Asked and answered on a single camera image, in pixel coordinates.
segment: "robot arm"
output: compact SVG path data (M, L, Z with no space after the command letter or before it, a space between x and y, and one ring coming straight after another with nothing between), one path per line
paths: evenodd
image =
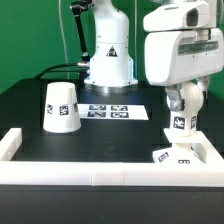
M85 86L102 92L122 92L135 86L133 60L128 53L129 20L127 15L116 9L111 0L80 0L72 3L80 42L84 39L80 14L91 6L96 28L96 51L90 59L89 77ZM85 56L86 46L81 42Z
M217 28L222 5L220 0L174 0L144 18L144 29L151 32L145 42L146 77L166 87L171 110L184 109L181 83L198 79L206 93L209 76L223 69L223 34Z

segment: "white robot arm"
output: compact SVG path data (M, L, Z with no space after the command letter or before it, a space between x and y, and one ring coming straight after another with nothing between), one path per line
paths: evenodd
M80 11L86 11L87 7L91 7L95 18L96 50L90 59L90 73L85 79L86 86L97 91L113 93L135 87L138 82L133 77L133 60L128 53L127 15L116 9L111 0L77 2L72 4L74 14L80 14ZM86 54L85 44L83 45L83 52Z
M153 158L159 163L198 163L191 148L199 135L196 123L202 92L206 95L210 75L224 65L223 34L218 28L223 2L160 3L161 7L144 18L144 29L150 32L145 42L145 71L150 84L166 88L171 117L165 134L172 147L154 152ZM193 79L198 79L198 85L189 82Z

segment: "white block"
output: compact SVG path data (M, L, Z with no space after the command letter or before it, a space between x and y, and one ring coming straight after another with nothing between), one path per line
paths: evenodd
M0 161L10 161L21 143L21 128L11 128L0 142Z

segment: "black cable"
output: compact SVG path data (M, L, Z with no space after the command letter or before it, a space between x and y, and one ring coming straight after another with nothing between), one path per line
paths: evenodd
M40 79L45 73L48 73L54 69L73 67L73 66L78 66L78 63L67 63L67 64L61 64L61 65L55 65L55 66L49 67L49 68L45 69L44 71L42 71L41 73L39 73L38 75L36 75L35 79Z

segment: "cable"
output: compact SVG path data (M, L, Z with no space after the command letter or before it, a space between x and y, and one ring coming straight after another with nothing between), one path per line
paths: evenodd
M36 75L35 79L40 79L45 73L49 73L57 68L66 68L66 67L74 67L74 66L78 66L78 63L67 63L67 64L55 65L55 66L45 69L44 71L42 71L41 73Z
M60 29L61 29L61 36L62 36L62 42L64 47L64 55L65 55L65 61L68 63L68 51L67 51L67 44L65 39L65 32L64 32L64 24L62 20L62 10L61 10L61 0L58 0L58 15L59 15L59 23L60 23Z

